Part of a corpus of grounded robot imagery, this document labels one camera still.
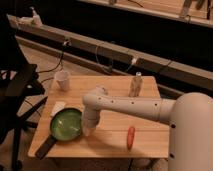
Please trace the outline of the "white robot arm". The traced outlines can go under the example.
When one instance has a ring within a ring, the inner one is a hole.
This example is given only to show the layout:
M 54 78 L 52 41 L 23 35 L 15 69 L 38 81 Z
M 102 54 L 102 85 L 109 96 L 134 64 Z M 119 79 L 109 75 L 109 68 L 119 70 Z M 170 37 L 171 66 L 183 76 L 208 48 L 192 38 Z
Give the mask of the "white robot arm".
M 167 124 L 168 171 L 213 171 L 213 98 L 197 92 L 176 100 L 110 96 L 96 87 L 83 96 L 83 133 L 99 124 L 102 110 Z

